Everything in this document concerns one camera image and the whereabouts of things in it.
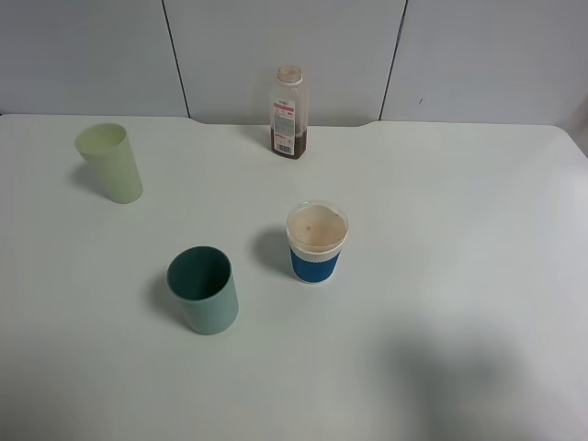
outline cup rim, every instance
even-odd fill
[[[220,288],[217,292],[215,292],[211,296],[208,296],[205,299],[196,299],[196,300],[184,299],[183,297],[180,297],[177,294],[175,294],[174,289],[171,287],[171,285],[169,283],[169,270],[179,257],[181,257],[182,255],[184,255],[186,253],[189,253],[190,251],[196,250],[198,248],[200,248],[200,249],[201,248],[208,248],[210,250],[218,251],[219,253],[221,253],[222,256],[227,260],[227,263],[229,264],[229,276],[227,277],[227,280],[224,282],[224,285],[222,285],[222,288]],[[227,285],[229,284],[229,281],[231,280],[231,277],[232,277],[232,265],[231,265],[231,259],[229,259],[229,256],[227,256],[223,251],[221,251],[219,248],[216,248],[214,246],[197,245],[197,246],[193,246],[191,248],[187,248],[182,253],[180,253],[176,257],[174,257],[174,260],[172,260],[171,264],[169,264],[169,266],[167,267],[167,271],[165,272],[165,283],[167,283],[167,287],[169,288],[170,291],[172,291],[172,294],[174,294],[174,297],[176,297],[177,299],[188,302],[188,303],[202,303],[202,302],[205,302],[207,300],[211,300],[211,299],[214,299],[215,297],[217,297],[227,287]]]
[[[290,219],[292,218],[292,216],[295,215],[296,213],[303,211],[304,209],[311,207],[311,206],[314,206],[314,205],[320,205],[322,207],[326,207],[327,209],[329,209],[330,211],[335,213],[337,216],[340,216],[341,219],[343,219],[343,222],[345,223],[345,235],[341,239],[339,239],[337,242],[328,243],[326,245],[320,245],[321,248],[330,247],[326,251],[309,251],[311,248],[317,247],[317,245],[311,245],[310,243],[305,243],[299,239],[296,239],[294,237],[294,235],[290,232],[289,224],[290,224]],[[347,234],[349,233],[349,221],[347,219],[347,216],[345,215],[345,212],[342,209],[340,209],[339,207],[337,207],[336,205],[332,204],[331,202],[328,202],[326,200],[320,200],[320,199],[305,200],[304,202],[301,202],[300,204],[296,205],[288,214],[288,218],[286,220],[286,233],[288,235],[288,239],[291,242],[293,242],[295,245],[297,245],[297,243],[301,243],[305,247],[305,248],[302,248],[302,247],[298,246],[298,248],[301,251],[303,251],[304,253],[315,254],[315,255],[331,253],[333,250],[340,247],[343,244],[343,242],[345,241],[345,239],[347,238]]]
[[[80,140],[83,136],[87,135],[88,133],[97,130],[99,128],[102,127],[110,127],[110,128],[116,128],[117,130],[122,130],[122,134],[124,135],[119,142],[117,143],[113,143],[108,145],[107,147],[105,147],[105,150],[103,152],[86,152],[84,151],[84,149],[80,150]],[[112,149],[119,147],[125,140],[127,140],[129,137],[129,134],[127,133],[127,130],[121,126],[120,124],[117,124],[116,122],[99,122],[97,124],[93,124],[89,127],[86,127],[85,129],[83,129],[82,131],[80,131],[77,136],[75,137],[75,139],[73,140],[73,145],[75,146],[75,149],[79,152],[79,153],[83,153],[85,155],[88,156],[98,156],[100,154],[105,154],[105,153],[109,153],[112,151]]]

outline bottle label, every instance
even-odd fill
[[[294,156],[296,101],[274,101],[274,149]]]

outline white wall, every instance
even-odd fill
[[[160,0],[0,0],[0,113],[185,116]]]
[[[165,0],[190,115],[267,123],[277,67],[303,68],[311,124],[379,118],[404,0]]]
[[[384,119],[582,125],[587,0],[410,0]]]

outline bottle cap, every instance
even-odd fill
[[[285,85],[302,83],[302,70],[293,64],[286,64],[277,70],[277,80]]]

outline blue paper cup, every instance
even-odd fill
[[[296,206],[287,221],[294,273],[306,283],[320,283],[331,276],[347,237],[343,211],[322,200]]]

